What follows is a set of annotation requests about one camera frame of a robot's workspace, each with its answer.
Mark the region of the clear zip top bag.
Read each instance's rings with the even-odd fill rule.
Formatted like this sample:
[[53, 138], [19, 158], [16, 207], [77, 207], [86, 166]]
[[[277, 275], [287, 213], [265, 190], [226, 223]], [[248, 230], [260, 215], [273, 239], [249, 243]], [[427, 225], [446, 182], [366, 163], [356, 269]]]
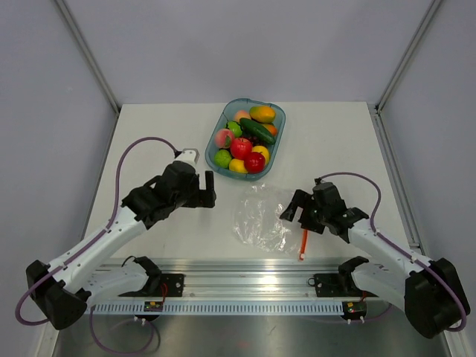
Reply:
[[280, 218], [293, 195], [293, 190], [261, 182], [245, 189], [234, 210], [235, 237], [267, 254], [297, 259], [301, 255], [303, 229], [297, 222]]

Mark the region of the red apple front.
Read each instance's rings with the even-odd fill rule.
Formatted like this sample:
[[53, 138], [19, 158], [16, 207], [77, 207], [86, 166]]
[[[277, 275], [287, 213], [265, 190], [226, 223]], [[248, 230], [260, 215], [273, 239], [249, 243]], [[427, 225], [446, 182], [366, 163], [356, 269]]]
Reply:
[[244, 167], [247, 173], [256, 174], [264, 170], [266, 157], [260, 152], [251, 152], [244, 160]]

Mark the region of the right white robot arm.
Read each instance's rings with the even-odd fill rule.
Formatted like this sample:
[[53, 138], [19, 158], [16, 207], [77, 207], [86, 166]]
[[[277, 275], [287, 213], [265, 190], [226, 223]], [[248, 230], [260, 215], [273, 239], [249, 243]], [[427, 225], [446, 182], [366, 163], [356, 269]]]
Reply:
[[332, 182], [317, 178], [311, 193], [296, 190], [280, 219], [297, 220], [317, 234], [329, 231], [365, 252], [338, 267], [336, 291], [387, 301], [426, 338], [465, 328], [471, 308], [454, 265], [391, 241], [377, 229], [374, 214], [347, 207]]

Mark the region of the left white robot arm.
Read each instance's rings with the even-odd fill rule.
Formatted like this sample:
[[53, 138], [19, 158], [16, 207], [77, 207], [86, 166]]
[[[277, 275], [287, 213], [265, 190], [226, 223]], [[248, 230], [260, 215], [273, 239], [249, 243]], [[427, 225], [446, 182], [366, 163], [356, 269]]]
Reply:
[[162, 175], [136, 187], [122, 200], [105, 228], [62, 256], [26, 269], [30, 297], [57, 330], [74, 324], [98, 303], [120, 296], [147, 297], [163, 293], [160, 268], [148, 257], [94, 277], [93, 272], [119, 248], [163, 221], [179, 208], [213, 208], [213, 172], [205, 171], [205, 187], [193, 165], [175, 160]]

